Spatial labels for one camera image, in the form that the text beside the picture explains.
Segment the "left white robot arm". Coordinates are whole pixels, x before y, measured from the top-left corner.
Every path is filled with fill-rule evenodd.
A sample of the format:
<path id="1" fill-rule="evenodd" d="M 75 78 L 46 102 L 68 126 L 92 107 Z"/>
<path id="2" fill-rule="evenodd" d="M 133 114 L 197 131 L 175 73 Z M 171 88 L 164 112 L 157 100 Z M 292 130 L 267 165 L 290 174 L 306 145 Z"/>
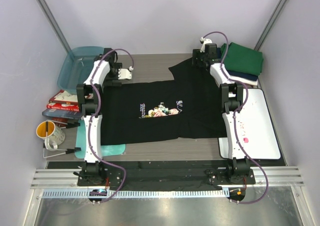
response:
<path id="1" fill-rule="evenodd" d="M 86 133 L 84 164 L 78 174 L 78 186 L 101 186 L 107 179 L 101 150 L 102 91 L 107 75 L 117 71 L 114 67 L 117 58 L 116 50 L 106 48 L 95 58 L 87 79 L 76 87 Z"/>

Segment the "black floral t shirt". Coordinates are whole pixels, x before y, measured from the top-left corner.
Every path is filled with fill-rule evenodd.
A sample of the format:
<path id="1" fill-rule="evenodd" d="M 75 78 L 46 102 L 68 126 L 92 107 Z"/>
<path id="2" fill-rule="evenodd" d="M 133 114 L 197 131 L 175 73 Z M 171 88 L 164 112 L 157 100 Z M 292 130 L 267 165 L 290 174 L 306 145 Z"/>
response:
<path id="1" fill-rule="evenodd" d="M 191 62 L 170 67 L 173 80 L 105 86 L 101 144 L 226 137 L 219 88 Z"/>

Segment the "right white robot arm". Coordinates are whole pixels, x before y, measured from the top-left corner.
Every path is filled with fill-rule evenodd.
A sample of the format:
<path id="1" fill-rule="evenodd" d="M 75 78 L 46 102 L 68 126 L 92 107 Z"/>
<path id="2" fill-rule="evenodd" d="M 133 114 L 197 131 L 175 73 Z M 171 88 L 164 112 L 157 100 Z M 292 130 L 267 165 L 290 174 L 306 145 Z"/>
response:
<path id="1" fill-rule="evenodd" d="M 220 108 L 226 127 L 228 159 L 225 172 L 226 181 L 240 184 L 250 174 L 250 163 L 245 152 L 244 139 L 238 130 L 241 129 L 241 112 L 248 100 L 247 87 L 232 79 L 222 60 L 218 60 L 218 48 L 209 39 L 202 39 L 200 49 L 192 52 L 192 65 L 207 70 L 216 81 L 220 93 Z"/>

